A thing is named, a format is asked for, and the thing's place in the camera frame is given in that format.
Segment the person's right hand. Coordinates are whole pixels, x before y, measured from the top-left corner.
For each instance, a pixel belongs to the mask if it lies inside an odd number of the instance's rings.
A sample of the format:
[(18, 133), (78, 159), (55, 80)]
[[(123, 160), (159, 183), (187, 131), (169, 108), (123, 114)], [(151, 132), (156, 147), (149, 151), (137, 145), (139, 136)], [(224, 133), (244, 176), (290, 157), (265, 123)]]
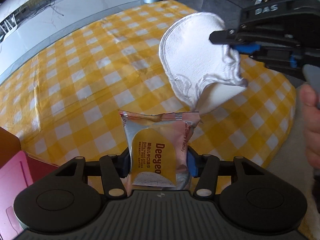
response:
[(300, 90), (304, 121), (305, 154), (309, 164), (319, 170), (319, 98), (310, 85)]

